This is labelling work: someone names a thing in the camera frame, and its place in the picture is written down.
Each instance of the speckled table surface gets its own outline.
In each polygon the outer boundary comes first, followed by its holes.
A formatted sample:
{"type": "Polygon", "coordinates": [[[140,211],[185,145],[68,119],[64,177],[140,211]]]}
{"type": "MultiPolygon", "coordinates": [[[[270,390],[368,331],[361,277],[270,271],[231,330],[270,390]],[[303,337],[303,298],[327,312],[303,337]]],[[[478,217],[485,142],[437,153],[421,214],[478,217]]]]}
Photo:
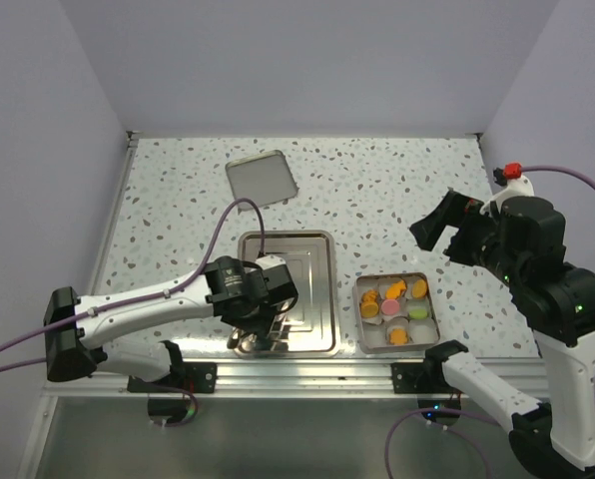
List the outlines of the speckled table surface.
{"type": "MultiPolygon", "coordinates": [[[[443,339],[479,357],[534,357],[525,320],[487,271],[421,251],[407,227],[431,212],[448,188],[486,199],[490,187],[474,139],[206,138],[141,139],[115,224],[98,293],[184,274],[202,255],[233,200],[225,164],[268,150],[285,153],[299,187],[291,200],[263,209],[269,230],[325,230],[335,239],[341,348],[335,358],[366,357],[356,344],[351,289],[360,274],[421,271],[443,339]]],[[[237,255],[253,212],[233,212],[214,257],[237,255]]],[[[184,320],[132,334],[175,340],[187,358],[236,358],[231,329],[217,318],[184,320]]]]}

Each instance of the pink object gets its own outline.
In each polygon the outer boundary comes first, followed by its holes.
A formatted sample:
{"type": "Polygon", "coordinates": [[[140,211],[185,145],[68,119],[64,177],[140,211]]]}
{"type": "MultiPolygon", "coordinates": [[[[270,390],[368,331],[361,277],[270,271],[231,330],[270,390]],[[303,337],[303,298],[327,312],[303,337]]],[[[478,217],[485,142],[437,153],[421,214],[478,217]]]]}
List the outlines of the pink object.
{"type": "Polygon", "coordinates": [[[399,302],[395,299],[385,299],[381,304],[381,312],[387,316],[393,316],[399,313],[399,302]]]}

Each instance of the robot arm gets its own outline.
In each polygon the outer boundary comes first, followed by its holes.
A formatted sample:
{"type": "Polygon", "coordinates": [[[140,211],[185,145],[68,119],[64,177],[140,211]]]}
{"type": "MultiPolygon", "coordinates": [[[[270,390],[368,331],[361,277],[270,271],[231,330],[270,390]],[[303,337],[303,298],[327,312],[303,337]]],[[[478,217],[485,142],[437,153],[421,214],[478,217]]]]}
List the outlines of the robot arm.
{"type": "Polygon", "coordinates": [[[506,189],[486,204],[450,191],[411,226],[431,250],[446,226],[458,228],[444,252],[485,267],[506,284],[533,330],[546,366],[550,403],[514,389],[457,341],[426,351],[431,380],[455,387],[508,433],[521,464],[540,478],[595,477],[595,274],[564,262],[565,220],[532,197],[517,166],[496,172],[506,189]]]}
{"type": "Polygon", "coordinates": [[[183,384],[185,371],[177,344],[148,345],[124,338],[181,319],[220,316],[248,334],[266,335],[286,302],[298,297],[286,262],[263,256],[255,263],[228,256],[208,263],[188,286],[172,292],[188,275],[160,284],[99,296],[77,296],[71,287],[54,291],[45,325],[85,313],[74,324],[45,333],[47,378],[62,382],[94,371],[126,374],[163,385],[183,384]],[[154,296],[136,302],[136,298],[154,296]],[[117,307],[105,310],[105,304],[117,307]]]}

